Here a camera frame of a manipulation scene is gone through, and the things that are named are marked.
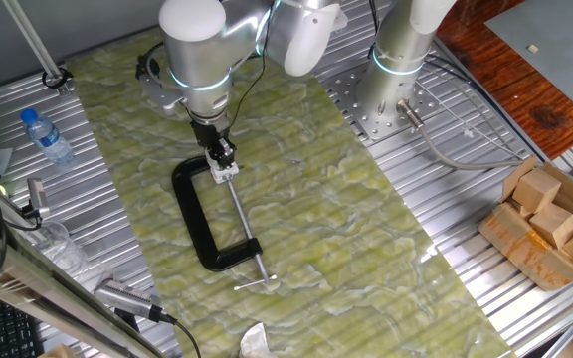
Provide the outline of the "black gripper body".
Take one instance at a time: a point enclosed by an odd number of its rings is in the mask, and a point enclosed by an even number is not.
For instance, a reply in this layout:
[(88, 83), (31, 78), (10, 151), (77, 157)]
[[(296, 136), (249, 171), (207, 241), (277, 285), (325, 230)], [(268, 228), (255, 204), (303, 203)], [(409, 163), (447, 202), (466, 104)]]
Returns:
[(190, 121), (190, 125), (195, 134), (197, 143), (204, 148), (216, 148), (223, 143), (231, 144), (229, 141), (230, 129), (226, 127), (222, 131), (218, 131), (215, 125), (202, 124), (194, 119)]

